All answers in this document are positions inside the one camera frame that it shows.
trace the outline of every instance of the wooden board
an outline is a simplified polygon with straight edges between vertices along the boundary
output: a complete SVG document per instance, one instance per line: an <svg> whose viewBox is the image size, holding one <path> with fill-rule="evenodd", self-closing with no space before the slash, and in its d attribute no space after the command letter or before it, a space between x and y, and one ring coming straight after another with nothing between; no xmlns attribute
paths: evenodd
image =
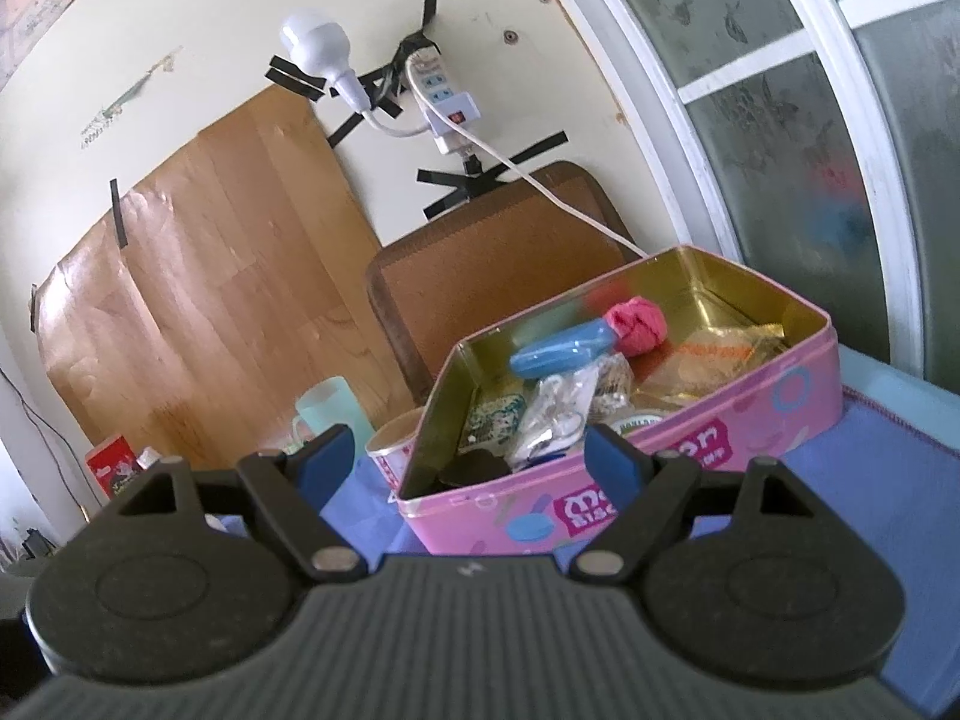
<svg viewBox="0 0 960 720"><path fill-rule="evenodd" d="M290 442L294 402L347 378L374 426L411 408L366 297L379 245L309 105L272 86L121 200L37 294L54 387L96 445L195 467Z"/></svg>

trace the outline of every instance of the light bulb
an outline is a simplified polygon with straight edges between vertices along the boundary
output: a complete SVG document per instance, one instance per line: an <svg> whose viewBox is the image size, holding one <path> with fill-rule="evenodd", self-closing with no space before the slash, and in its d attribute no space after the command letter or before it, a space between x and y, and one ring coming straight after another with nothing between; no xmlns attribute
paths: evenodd
<svg viewBox="0 0 960 720"><path fill-rule="evenodd" d="M283 22L280 40L290 61L335 86L354 111L371 109L370 97L350 67L350 41L339 23L316 10L298 10Z"/></svg>

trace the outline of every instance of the white cable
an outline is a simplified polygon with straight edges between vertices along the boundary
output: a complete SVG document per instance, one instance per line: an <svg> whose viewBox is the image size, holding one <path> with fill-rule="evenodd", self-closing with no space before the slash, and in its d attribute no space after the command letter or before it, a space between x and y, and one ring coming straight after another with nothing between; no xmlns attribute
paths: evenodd
<svg viewBox="0 0 960 720"><path fill-rule="evenodd" d="M384 135L389 135L391 138L412 138L414 135L419 135L426 132L429 128L429 124L424 124L423 127L418 127L417 129L392 129L387 127L386 124L381 124L376 116L373 116L373 111L364 111L361 116L370 122L373 129L378 129Z"/></svg>
<svg viewBox="0 0 960 720"><path fill-rule="evenodd" d="M467 140L474 143L475 146L480 146L480 148L483 148L483 151L486 151L486 153L488 153L491 157L493 157L494 159L498 159L504 165L506 165L507 167L510 167L510 170L515 172L517 175L519 175L520 178L523 178L524 180L526 180L527 183L529 183L534 189L539 191L540 194L542 194L544 197L546 197L546 199L548 199L550 202L556 205L561 211L565 211L566 213L570 214L574 218L579 218L579 220L581 220L585 224L589 224L597 232L603 233L612 241L618 242L618 244L621 245L621 247L626 247L628 250L634 252L638 257L647 256L647 253L641 248L639 248L637 244L635 244L633 241L628 241L622 235L618 235L616 234L616 232L613 232L613 230L606 228L603 224L599 223L595 218L591 218L587 214L583 213L582 211L578 211L573 206L566 204L558 196L553 194L552 191L547 189L546 186L542 185L541 182L536 180L536 178L532 177L528 172L525 172L525 170L522 170L521 167L517 167L517 165L515 165L513 162L507 159L507 157L503 156L503 154L499 153L492 146L488 146L486 143L481 141L476 135L473 135L472 132L469 132L464 127L460 127L460 125L456 124L456 122L451 122L450 119L448 119L445 116L445 114L440 112L440 110L437 108L436 105L434 105L434 103L431 103L431 101L426 98L426 94L424 93L424 90L419 88L416 75L411 73L410 71L410 65L412 62L413 62L413 57L410 57L409 59L407 59L407 64L406 64L407 84L413 90L414 95L416 95L416 97L424 105L426 105L427 108L433 111L434 115L438 119L445 122L448 125L448 127L450 127L450 129L452 129L454 132L459 132L461 135L464 136L464 138L467 138Z"/></svg>

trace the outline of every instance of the chair backrest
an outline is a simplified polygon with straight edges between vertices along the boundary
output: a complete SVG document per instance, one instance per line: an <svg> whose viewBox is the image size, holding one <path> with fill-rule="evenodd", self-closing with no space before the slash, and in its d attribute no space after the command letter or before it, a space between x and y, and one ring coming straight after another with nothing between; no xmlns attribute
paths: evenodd
<svg viewBox="0 0 960 720"><path fill-rule="evenodd" d="M570 162L534 176L627 235L597 181ZM414 399L461 338L635 259L518 180L442 215L373 258L367 289Z"/></svg>

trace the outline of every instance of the power cord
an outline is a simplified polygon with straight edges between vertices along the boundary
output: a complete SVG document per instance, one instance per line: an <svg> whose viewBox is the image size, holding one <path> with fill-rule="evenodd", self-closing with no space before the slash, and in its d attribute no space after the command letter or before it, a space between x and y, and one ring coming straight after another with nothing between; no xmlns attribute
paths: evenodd
<svg viewBox="0 0 960 720"><path fill-rule="evenodd" d="M42 416L39 413L37 413L34 410L34 408L32 408L32 406L27 402L27 399L23 396L23 393L20 391L18 386L16 386L16 384L13 384L13 381L11 381L11 378L7 375L7 372L3 370L2 367L0 367L0 378L2 378L5 382L7 382L10 388L14 392L16 392L16 396L20 399L20 408L23 409L24 415L26 415L26 418L30 420L30 423L32 424L32 426L37 428L37 432L40 434L40 440L43 442L43 445L46 447L47 452L50 453L51 459L54 461L56 474L59 475L61 482L64 483L64 488L66 488L67 493L73 499L73 502L77 505L77 508L80 510L80 513L83 514L83 519L89 522L88 512L83 507L83 504L80 503L80 501L77 499L77 496L73 493L73 490L71 490L70 485L67 483L66 477L64 476L64 470L61 468L61 465L59 464L59 460L56 457L56 453L54 452L53 447L50 446L50 443L47 442L47 437L44 435L43 429L40 427L40 423L35 421L35 419L40 420L40 422L46 425L46 427L54 435L56 435L58 439L60 439L64 443L64 446L69 450L70 455L73 457L74 463L76 463L78 469L80 469L80 475L83 477L83 481L86 483L86 486L90 489L90 493L93 495L94 500L97 500L97 493L95 493L95 491L93 490L93 486L90 485L90 481L88 480L88 478L86 478L86 474L83 473L83 465L80 463L80 458L77 456L77 452L74 450L73 446L70 445L70 442L66 440L66 437L64 437L63 433L59 432L59 430L57 430L53 425L51 425L46 419L42 418Z"/></svg>
<svg viewBox="0 0 960 720"><path fill-rule="evenodd" d="M419 135L422 132L426 132L430 128L430 124L424 124L423 127L417 127L416 129L393 129L392 127L387 127L386 124L383 124L373 111L364 111L361 116L366 119L373 129L379 130L384 135L389 135L391 138L412 138L414 135Z"/></svg>
<svg viewBox="0 0 960 720"><path fill-rule="evenodd" d="M552 191L547 189L546 186L542 185L541 182L536 180L536 178L532 177L528 172L525 172L525 170L523 170L522 167L517 167L517 165L515 165L510 159L505 157L503 154L501 154L499 151L494 149L492 146L488 146L486 143L481 141L476 135L472 134L472 132L467 130L465 127L461 127L459 124L456 124L456 122L450 121L450 119L448 119L448 117L446 117L445 114L443 114L443 112L440 111L440 109L437 108L437 106L434 103L431 103L431 101L427 98L426 93L424 93L424 90L422 90L421 87L419 87L416 74L411 73L410 71L410 67L413 61L414 61L414 57L413 55L411 55L406 62L405 70L407 74L407 84L410 86L411 90L413 91L414 95L418 98L418 100L420 100L427 108L429 108L438 119L444 122L454 132L459 132L461 135L464 136L464 138L467 138L467 140L474 143L475 146L479 146L479 148L482 148L483 151L486 151L486 153L488 153L491 157L493 157L494 159L498 159L504 165L506 165L507 167L510 167L510 170L515 172L521 178L523 178L528 184L530 184L534 189L539 191L540 194L542 194L544 197L546 197L546 199L548 199L550 202L556 205L561 211L564 211L565 213L570 214L574 218L579 218L579 220L581 220L584 224L589 224L594 230L602 233L603 235L606 235L612 241L616 241L619 245L621 245L621 247L627 248L628 250L634 252L637 256L640 256L640 257L647 256L647 253L643 251L641 248L639 248L633 241L628 241L622 235L618 235L616 232L613 232L613 230L606 228L603 224L599 223L595 218L591 218L587 214L583 213L582 211L578 211L573 206L566 204L558 196L553 194Z"/></svg>

